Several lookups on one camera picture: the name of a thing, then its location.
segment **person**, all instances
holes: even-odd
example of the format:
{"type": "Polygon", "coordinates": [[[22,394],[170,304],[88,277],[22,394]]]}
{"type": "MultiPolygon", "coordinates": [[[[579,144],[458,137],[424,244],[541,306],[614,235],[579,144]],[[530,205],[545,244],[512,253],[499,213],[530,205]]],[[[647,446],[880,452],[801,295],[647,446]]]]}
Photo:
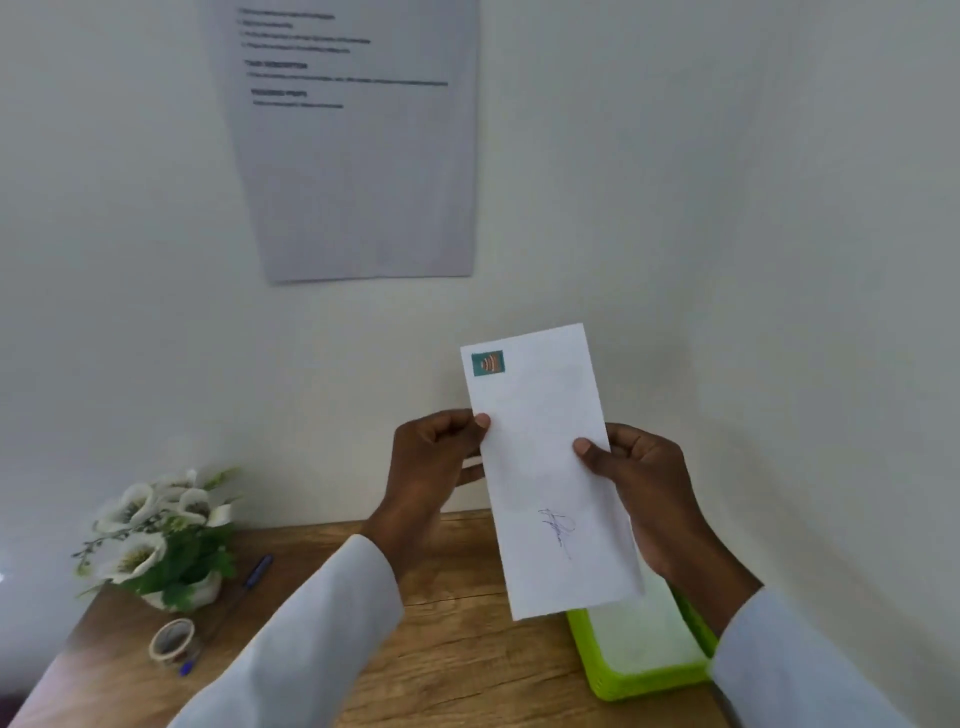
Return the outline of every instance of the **person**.
{"type": "MultiPolygon", "coordinates": [[[[397,582],[492,425],[469,410],[402,425],[382,502],[276,611],[172,728],[326,726],[403,616],[397,582]]],[[[640,553],[720,639],[711,672],[746,728],[908,723],[836,649],[765,588],[720,542],[693,493],[684,454],[665,438],[607,425],[611,450],[578,439],[584,465],[613,482],[640,553]]]]}

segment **sleeve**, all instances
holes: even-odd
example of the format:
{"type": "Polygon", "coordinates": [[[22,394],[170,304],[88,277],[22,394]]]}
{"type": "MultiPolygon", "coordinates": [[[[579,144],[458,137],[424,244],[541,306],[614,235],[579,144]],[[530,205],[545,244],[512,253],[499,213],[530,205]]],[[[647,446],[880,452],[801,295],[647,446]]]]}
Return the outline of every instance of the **sleeve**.
{"type": "Polygon", "coordinates": [[[757,592],[731,620],[711,672],[744,728],[910,725],[769,589],[757,592]]]}
{"type": "Polygon", "coordinates": [[[330,725],[402,616],[387,559],[351,536],[170,728],[330,725]]]}

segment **pen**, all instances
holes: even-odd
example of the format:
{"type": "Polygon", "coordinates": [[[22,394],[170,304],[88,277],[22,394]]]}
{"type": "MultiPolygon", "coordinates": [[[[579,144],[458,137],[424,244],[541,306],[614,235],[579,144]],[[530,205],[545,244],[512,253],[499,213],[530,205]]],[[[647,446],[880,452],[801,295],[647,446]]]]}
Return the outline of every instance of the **pen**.
{"type": "Polygon", "coordinates": [[[217,633],[220,631],[220,628],[224,626],[224,622],[227,621],[233,610],[236,609],[237,604],[240,603],[240,600],[246,596],[250,590],[256,586],[256,583],[263,578],[263,574],[266,573],[267,569],[274,562],[274,557],[272,554],[267,554],[257,565],[253,567],[253,571],[250,572],[250,576],[247,577],[247,581],[243,583],[243,588],[237,592],[233,597],[232,602],[228,605],[227,609],[224,610],[224,613],[214,622],[213,626],[210,628],[210,631],[207,633],[204,640],[201,642],[200,649],[197,651],[197,654],[193,656],[192,660],[187,660],[180,667],[180,677],[184,677],[190,674],[190,670],[193,669],[193,666],[197,664],[197,660],[200,659],[201,652],[204,651],[204,647],[213,641],[213,638],[217,636],[217,633]]]}

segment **wooden table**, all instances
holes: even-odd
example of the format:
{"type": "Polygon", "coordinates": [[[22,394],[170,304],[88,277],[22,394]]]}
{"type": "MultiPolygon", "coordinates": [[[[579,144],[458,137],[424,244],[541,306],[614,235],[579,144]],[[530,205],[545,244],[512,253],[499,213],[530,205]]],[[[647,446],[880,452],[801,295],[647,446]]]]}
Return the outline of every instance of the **wooden table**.
{"type": "MultiPolygon", "coordinates": [[[[13,722],[14,728],[165,726],[359,523],[237,535],[239,572],[276,561],[185,678],[147,644],[170,617],[104,589],[13,722]]],[[[238,584],[225,586],[229,597],[238,584]]],[[[513,622],[489,512],[447,514],[401,584],[406,617],[354,686],[341,726],[670,726],[725,728],[710,686],[603,703],[587,686],[563,615],[513,622]]],[[[193,616],[204,627],[221,598],[193,616]]]]}

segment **flower arrangement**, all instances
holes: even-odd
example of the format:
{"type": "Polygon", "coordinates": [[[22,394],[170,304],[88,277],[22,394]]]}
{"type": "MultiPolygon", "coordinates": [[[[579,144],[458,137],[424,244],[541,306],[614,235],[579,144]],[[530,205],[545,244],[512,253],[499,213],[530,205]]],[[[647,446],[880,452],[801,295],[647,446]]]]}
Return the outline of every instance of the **flower arrangement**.
{"type": "Polygon", "coordinates": [[[72,554],[79,560],[76,573],[88,577],[94,572],[94,554],[120,542],[119,555],[99,569],[98,583],[88,591],[112,583],[157,607],[187,612],[200,606],[195,590],[209,577],[215,588],[206,602],[212,601],[221,578],[234,575],[228,540],[236,500],[214,504],[213,496],[236,473],[216,473],[198,486],[197,472],[187,471],[155,483],[136,483],[108,503],[93,524],[95,537],[72,554]]]}

